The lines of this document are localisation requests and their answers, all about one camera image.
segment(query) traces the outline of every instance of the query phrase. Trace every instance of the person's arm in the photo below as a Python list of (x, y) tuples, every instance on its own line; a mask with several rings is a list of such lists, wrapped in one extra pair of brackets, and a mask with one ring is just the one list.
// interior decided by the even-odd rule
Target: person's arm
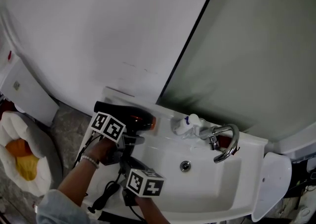
[(135, 201), (142, 210), (144, 218), (148, 224), (170, 224), (151, 198), (141, 198), (136, 196)]
[[(105, 161), (115, 143), (109, 139), (96, 143), (87, 155), (93, 160)], [(66, 176), (58, 190), (66, 195), (76, 205), (81, 206), (85, 193), (88, 190), (96, 167), (88, 160), (82, 159), (77, 166)]]

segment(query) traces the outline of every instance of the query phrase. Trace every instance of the bracelet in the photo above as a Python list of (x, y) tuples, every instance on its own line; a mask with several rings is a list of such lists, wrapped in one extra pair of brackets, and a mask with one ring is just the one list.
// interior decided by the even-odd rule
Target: bracelet
[(90, 161), (97, 169), (99, 168), (99, 165), (97, 164), (97, 162), (94, 161), (91, 157), (86, 156), (86, 155), (82, 155), (81, 158)]

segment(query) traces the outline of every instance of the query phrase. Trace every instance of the sink drain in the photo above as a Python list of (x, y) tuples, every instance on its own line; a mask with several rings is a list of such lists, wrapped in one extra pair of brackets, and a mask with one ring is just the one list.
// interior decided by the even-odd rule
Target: sink drain
[(188, 172), (191, 169), (191, 163), (189, 161), (184, 161), (180, 164), (180, 170), (182, 172)]

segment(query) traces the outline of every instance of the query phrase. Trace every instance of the sleeve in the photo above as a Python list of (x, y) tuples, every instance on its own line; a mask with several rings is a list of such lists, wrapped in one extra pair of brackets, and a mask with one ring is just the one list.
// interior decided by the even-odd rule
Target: sleeve
[(50, 190), (38, 205), (38, 224), (89, 224), (88, 215), (59, 190)]

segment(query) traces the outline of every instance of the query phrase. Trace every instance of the hand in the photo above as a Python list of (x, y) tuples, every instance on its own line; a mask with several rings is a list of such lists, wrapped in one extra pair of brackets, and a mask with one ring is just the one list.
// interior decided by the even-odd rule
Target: hand
[(110, 153), (115, 151), (115, 148), (116, 144), (112, 140), (103, 138), (90, 149), (88, 155), (101, 163), (106, 163)]

